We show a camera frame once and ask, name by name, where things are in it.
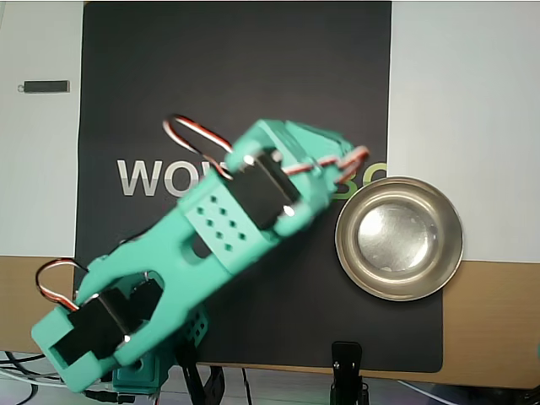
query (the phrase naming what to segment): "tan table surface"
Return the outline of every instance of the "tan table surface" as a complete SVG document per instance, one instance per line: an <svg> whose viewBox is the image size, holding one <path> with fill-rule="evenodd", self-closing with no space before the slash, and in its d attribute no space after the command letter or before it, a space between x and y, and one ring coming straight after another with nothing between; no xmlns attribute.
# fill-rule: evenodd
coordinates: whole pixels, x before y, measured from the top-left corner
<svg viewBox="0 0 540 405"><path fill-rule="evenodd" d="M53 307L34 285L43 257L0 256L0 350L38 353L30 329ZM43 283L69 296L73 272L57 267ZM540 264L464 262L444 290L444 364L438 373L363 371L368 377L470 386L540 384ZM252 366L332 373L331 369Z"/></svg>

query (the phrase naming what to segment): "white surface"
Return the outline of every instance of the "white surface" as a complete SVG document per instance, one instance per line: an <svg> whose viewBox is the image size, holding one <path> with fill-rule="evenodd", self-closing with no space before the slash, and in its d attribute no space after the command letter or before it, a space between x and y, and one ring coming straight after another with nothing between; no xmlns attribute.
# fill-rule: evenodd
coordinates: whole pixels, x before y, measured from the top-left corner
<svg viewBox="0 0 540 405"><path fill-rule="evenodd" d="M82 2L7 2L0 29L0 255L72 256ZM21 94L25 80L69 94Z"/></svg>
<svg viewBox="0 0 540 405"><path fill-rule="evenodd" d="M388 175L454 203L464 259L540 262L540 3L392 4Z"/></svg>

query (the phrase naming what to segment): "black stand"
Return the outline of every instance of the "black stand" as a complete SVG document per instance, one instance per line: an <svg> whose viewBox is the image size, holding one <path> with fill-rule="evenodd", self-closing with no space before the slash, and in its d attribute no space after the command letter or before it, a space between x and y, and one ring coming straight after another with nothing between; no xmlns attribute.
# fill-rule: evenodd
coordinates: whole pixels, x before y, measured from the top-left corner
<svg viewBox="0 0 540 405"><path fill-rule="evenodd" d="M193 405L219 405L225 394L223 369L210 367L210 376L203 386L197 370L197 350L193 342L185 343L175 350L176 361L184 371L187 391Z"/></svg>
<svg viewBox="0 0 540 405"><path fill-rule="evenodd" d="M362 348L359 344L332 344L334 382L330 389L330 405L369 405L368 386L359 375L361 360Z"/></svg>

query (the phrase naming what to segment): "stainless steel bowl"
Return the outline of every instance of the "stainless steel bowl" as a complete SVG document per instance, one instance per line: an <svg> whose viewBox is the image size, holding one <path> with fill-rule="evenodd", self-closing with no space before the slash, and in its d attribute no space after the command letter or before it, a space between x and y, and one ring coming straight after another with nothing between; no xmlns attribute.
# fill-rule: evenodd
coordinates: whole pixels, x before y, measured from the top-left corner
<svg viewBox="0 0 540 405"><path fill-rule="evenodd" d="M387 177L358 190L337 219L336 248L348 276L386 300L423 298L454 275L462 224L450 201L423 181Z"/></svg>

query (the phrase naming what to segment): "robotic arm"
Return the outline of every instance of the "robotic arm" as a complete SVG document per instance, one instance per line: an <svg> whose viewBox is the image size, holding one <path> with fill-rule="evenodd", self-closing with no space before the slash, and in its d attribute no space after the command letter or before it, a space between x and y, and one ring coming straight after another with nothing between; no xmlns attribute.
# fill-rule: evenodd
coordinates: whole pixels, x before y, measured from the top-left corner
<svg viewBox="0 0 540 405"><path fill-rule="evenodd" d="M178 135L173 122L222 146L226 169ZM176 344L178 331L197 344L208 328L198 305L309 225L368 154L335 132L290 121L260 120L234 145L183 116L164 121L164 129L215 170L143 235L93 260L74 303L38 279L71 259L38 271L40 292L60 305L34 326L32 337L74 392ZM196 239L207 254L194 250ZM166 358L156 372L172 365Z"/></svg>

